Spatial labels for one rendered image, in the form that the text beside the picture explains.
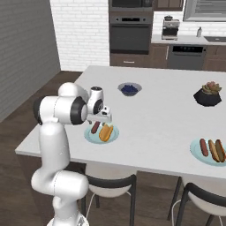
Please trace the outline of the dark sink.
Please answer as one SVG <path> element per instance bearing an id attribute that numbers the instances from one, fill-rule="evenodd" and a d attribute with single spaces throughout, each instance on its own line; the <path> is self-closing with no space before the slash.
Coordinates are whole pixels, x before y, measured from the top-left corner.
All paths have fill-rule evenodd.
<path id="1" fill-rule="evenodd" d="M 204 38 L 209 42 L 226 42 L 224 36 L 204 36 Z"/>

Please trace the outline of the grey bowl with blueberries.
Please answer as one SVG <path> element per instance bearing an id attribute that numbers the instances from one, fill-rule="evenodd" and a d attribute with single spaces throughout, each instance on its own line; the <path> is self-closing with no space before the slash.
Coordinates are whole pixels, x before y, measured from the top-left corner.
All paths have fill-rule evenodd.
<path id="1" fill-rule="evenodd" d="M 142 89 L 142 86 L 137 83 L 127 82 L 120 84 L 117 89 L 125 96 L 134 96 Z"/>

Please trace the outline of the succulent in black pot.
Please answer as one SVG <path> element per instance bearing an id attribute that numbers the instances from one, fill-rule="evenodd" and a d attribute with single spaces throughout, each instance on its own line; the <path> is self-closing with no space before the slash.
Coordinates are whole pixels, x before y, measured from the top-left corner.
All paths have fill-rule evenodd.
<path id="1" fill-rule="evenodd" d="M 222 88 L 218 83 L 210 81 L 193 95 L 195 101 L 204 107 L 214 107 L 222 101 L 220 91 Z"/>

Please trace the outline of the orange hot dog bun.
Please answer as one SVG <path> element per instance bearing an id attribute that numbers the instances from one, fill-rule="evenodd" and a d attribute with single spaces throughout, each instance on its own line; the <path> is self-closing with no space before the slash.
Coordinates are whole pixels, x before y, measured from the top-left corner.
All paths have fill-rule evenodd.
<path id="1" fill-rule="evenodd" d="M 111 133 L 113 132 L 113 126 L 108 126 L 105 124 L 101 131 L 99 132 L 99 138 L 103 142 L 107 142 L 110 138 Z"/>

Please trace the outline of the brown cupboard run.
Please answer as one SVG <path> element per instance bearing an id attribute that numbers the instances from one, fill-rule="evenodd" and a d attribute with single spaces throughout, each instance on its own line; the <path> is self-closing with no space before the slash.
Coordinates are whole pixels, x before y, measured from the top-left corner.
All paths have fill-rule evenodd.
<path id="1" fill-rule="evenodd" d="M 168 54 L 171 44 L 154 43 L 149 48 L 148 55 L 109 54 L 111 66 L 158 68 L 167 67 Z M 204 64 L 201 71 L 226 72 L 226 45 L 207 45 Z"/>

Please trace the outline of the grey dishwasher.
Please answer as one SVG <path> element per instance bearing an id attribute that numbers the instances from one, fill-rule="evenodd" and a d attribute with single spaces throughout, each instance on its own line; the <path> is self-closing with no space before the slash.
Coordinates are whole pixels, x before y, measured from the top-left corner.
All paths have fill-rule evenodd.
<path id="1" fill-rule="evenodd" d="M 176 70 L 200 71 L 207 48 L 203 45 L 170 45 L 167 67 Z"/>

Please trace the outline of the silver coffee machine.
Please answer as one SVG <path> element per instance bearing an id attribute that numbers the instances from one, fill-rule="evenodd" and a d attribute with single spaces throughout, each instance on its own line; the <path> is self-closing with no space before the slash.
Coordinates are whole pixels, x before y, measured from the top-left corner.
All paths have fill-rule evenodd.
<path id="1" fill-rule="evenodd" d="M 165 16 L 162 22 L 162 39 L 176 41 L 179 25 L 180 21 L 178 19 L 173 19 L 172 16 Z"/>

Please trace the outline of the window with blinds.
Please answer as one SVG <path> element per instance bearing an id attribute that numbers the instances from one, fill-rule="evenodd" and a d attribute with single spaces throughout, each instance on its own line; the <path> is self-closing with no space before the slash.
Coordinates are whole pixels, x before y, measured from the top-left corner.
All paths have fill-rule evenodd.
<path id="1" fill-rule="evenodd" d="M 226 22 L 226 0 L 186 0 L 183 21 Z"/>

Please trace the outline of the black built-in oven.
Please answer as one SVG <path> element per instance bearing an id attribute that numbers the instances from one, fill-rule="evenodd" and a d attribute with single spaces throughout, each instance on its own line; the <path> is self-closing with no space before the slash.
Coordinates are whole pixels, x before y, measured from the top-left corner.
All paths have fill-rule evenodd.
<path id="1" fill-rule="evenodd" d="M 111 12 L 109 51 L 112 54 L 147 55 L 152 23 L 151 12 Z"/>

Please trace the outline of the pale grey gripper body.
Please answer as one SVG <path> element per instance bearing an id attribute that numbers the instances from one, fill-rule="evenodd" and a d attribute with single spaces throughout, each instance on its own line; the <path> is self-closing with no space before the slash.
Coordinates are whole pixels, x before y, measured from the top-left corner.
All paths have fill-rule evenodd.
<path id="1" fill-rule="evenodd" d="M 91 122 L 101 122 L 101 123 L 111 123 L 112 122 L 112 115 L 102 115 L 102 114 L 88 114 L 87 115 L 87 121 Z"/>

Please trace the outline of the light blue plate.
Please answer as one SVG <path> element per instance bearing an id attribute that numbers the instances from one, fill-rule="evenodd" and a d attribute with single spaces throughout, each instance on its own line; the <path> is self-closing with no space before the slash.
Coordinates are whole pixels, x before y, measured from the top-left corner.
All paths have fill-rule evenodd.
<path id="1" fill-rule="evenodd" d="M 93 126 L 90 124 L 84 132 L 84 137 L 87 141 L 89 141 L 90 143 L 94 143 L 94 144 L 108 144 L 110 142 L 113 142 L 114 140 L 117 139 L 118 135 L 119 135 L 119 130 L 117 129 L 117 127 L 115 126 L 113 128 L 112 133 L 110 134 L 110 137 L 107 141 L 101 141 L 99 138 L 99 133 L 102 129 L 102 125 L 100 124 L 97 132 L 96 133 L 91 133 Z"/>
<path id="2" fill-rule="evenodd" d="M 210 150 L 208 150 L 208 156 L 204 156 L 202 154 L 199 139 L 195 139 L 192 141 L 192 143 L 190 145 L 190 151 L 191 151 L 192 155 L 200 162 L 203 162 L 207 165 L 211 165 L 211 166 L 215 166 L 215 167 L 226 167 L 226 160 L 224 162 L 216 162 L 212 158 Z"/>

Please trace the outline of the white stool with black back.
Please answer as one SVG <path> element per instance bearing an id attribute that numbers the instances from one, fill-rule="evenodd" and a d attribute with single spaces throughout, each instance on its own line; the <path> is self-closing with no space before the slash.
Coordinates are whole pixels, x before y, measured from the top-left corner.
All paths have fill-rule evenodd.
<path id="1" fill-rule="evenodd" d="M 222 218 L 226 217 L 226 180 L 179 177 L 167 217 L 172 226 L 181 226 L 188 200 L 209 214 L 205 226 L 211 226 L 216 216 L 219 218 L 220 225 L 223 226 Z"/>
<path id="2" fill-rule="evenodd" d="M 81 213 L 88 217 L 93 200 L 95 200 L 96 207 L 99 208 L 100 197 L 116 198 L 128 193 L 130 195 L 129 226 L 134 226 L 137 171 L 88 163 L 82 173 L 88 178 L 89 191 L 92 196 L 89 204 L 87 204 L 86 198 L 81 200 Z"/>

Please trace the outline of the black microwave oven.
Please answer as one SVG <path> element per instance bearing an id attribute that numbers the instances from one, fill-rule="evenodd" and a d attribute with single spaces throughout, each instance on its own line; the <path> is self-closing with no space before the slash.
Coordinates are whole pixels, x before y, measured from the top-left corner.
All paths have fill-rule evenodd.
<path id="1" fill-rule="evenodd" d="M 109 0 L 110 11 L 151 11 L 154 0 Z"/>

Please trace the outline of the brown sausage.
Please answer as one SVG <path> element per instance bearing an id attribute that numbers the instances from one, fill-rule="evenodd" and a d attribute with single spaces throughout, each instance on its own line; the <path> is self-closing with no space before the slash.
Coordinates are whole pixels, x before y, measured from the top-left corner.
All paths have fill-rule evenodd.
<path id="1" fill-rule="evenodd" d="M 200 139 L 200 149 L 204 156 L 208 156 L 207 145 L 204 139 Z"/>
<path id="2" fill-rule="evenodd" d="M 92 133 L 92 134 L 95 134 L 95 133 L 97 132 L 100 123 L 101 123 L 101 122 L 99 122 L 99 121 L 96 121 L 96 122 L 94 123 L 94 125 L 93 125 L 93 127 L 92 127 L 92 129 L 91 129 L 91 133 Z"/>

